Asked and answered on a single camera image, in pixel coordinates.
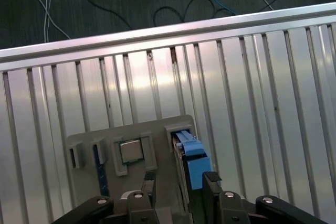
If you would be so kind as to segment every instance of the black component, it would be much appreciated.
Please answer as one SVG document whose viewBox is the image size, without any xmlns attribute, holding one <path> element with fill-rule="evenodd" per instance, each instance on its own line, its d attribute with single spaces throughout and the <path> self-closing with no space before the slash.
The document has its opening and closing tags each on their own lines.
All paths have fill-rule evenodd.
<svg viewBox="0 0 336 224">
<path fill-rule="evenodd" d="M 254 205 L 237 193 L 222 191 L 218 181 L 208 175 L 216 176 L 213 172 L 203 173 L 202 201 L 207 224 L 326 224 L 275 196 L 258 197 Z"/>
<path fill-rule="evenodd" d="M 224 191 L 219 195 L 219 219 L 221 224 L 239 223 L 250 224 L 248 212 L 244 210 L 240 196 L 231 191 Z"/>
<path fill-rule="evenodd" d="M 210 180 L 210 182 L 217 182 L 222 180 L 217 172 L 204 172 L 203 174 Z"/>
<path fill-rule="evenodd" d="M 128 196 L 128 213 L 130 224 L 159 224 L 149 196 L 144 191 L 136 191 Z"/>
<path fill-rule="evenodd" d="M 95 162 L 96 170 L 97 170 L 100 195 L 109 197 L 110 191 L 109 191 L 109 185 L 107 183 L 105 165 L 99 162 L 99 154 L 98 154 L 98 149 L 96 145 L 93 146 L 93 156 L 95 158 L 94 162 Z"/>
<path fill-rule="evenodd" d="M 223 191 L 216 172 L 203 173 L 202 202 L 206 224 L 326 224 L 324 221 L 270 195 L 258 197 L 252 204 L 232 191 Z M 84 202 L 52 224 L 159 224 L 155 205 L 155 173 L 148 172 L 142 191 L 134 191 L 121 199 L 113 209 L 113 201 L 97 196 Z M 198 213 L 191 212 L 193 217 Z"/>
<path fill-rule="evenodd" d="M 93 197 L 72 211 L 55 220 L 52 224 L 96 223 L 113 212 L 113 201 L 108 197 Z"/>
<path fill-rule="evenodd" d="M 263 200 L 265 198 L 271 199 L 272 203 L 267 203 Z M 324 221 L 308 214 L 300 208 L 271 195 L 258 197 L 256 199 L 256 207 L 257 210 L 270 219 L 281 217 L 284 221 L 291 221 L 292 223 L 326 224 Z"/>
<path fill-rule="evenodd" d="M 155 187 L 156 187 L 156 183 L 155 183 L 155 177 L 156 177 L 156 173 L 155 171 L 148 171 L 145 173 L 145 178 L 143 179 L 143 184 L 142 184 L 142 188 L 141 190 L 145 193 L 148 194 L 150 202 L 151 202 L 151 206 L 154 208 L 155 207 L 155 197 L 156 197 L 156 193 L 155 193 Z"/>
<path fill-rule="evenodd" d="M 216 172 L 206 172 L 203 173 L 203 187 L 202 187 L 202 197 L 203 205 L 205 209 L 205 215 L 207 216 L 207 224 L 218 223 L 218 199 L 219 195 L 223 191 L 220 187 L 218 181 L 222 179 Z"/>
<path fill-rule="evenodd" d="M 156 172 L 154 170 L 150 170 L 145 173 L 145 177 L 143 178 L 144 181 L 146 180 L 155 180 Z"/>
</svg>

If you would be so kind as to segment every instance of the metal rail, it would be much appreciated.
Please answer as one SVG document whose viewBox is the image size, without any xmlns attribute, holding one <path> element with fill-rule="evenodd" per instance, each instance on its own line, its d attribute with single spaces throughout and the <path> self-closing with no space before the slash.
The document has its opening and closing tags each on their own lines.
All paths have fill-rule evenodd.
<svg viewBox="0 0 336 224">
<path fill-rule="evenodd" d="M 73 207 L 67 136 L 181 114 L 224 190 L 334 223 L 335 22 L 325 4 L 0 50 L 0 223 Z"/>
</svg>

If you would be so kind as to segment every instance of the metal wall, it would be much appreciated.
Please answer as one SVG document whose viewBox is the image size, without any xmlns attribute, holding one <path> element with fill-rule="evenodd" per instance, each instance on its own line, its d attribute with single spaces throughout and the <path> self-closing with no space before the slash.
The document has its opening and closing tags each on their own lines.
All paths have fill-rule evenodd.
<svg viewBox="0 0 336 224">
<path fill-rule="evenodd" d="M 0 223 L 72 208 L 67 136 L 183 114 L 223 189 L 336 223 L 333 22 L 328 4 L 0 51 Z"/>
</svg>

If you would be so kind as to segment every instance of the metal screw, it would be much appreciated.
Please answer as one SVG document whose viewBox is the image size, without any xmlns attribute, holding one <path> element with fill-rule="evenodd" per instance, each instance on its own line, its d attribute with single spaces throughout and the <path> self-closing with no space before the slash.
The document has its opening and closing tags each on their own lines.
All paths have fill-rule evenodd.
<svg viewBox="0 0 336 224">
<path fill-rule="evenodd" d="M 228 198 L 233 198 L 235 195 L 233 193 L 227 192 L 225 193 L 225 196 Z"/>
<path fill-rule="evenodd" d="M 271 198 L 263 198 L 262 200 L 266 203 L 273 203 L 273 200 Z"/>
<path fill-rule="evenodd" d="M 105 199 L 100 199 L 97 201 L 98 204 L 105 204 L 107 202 L 107 200 Z"/>
</svg>

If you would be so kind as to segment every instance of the blue plastic clip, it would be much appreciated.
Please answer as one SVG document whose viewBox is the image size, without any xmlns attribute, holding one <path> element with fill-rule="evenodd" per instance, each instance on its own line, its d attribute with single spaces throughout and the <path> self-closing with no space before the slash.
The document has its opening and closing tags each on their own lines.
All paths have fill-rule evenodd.
<svg viewBox="0 0 336 224">
<path fill-rule="evenodd" d="M 212 171 L 210 159 L 206 155 L 204 146 L 188 131 L 177 132 L 176 136 L 180 140 L 178 146 L 183 147 L 186 157 L 200 155 L 199 158 L 187 160 L 187 164 L 192 190 L 201 189 L 203 173 Z"/>
</svg>

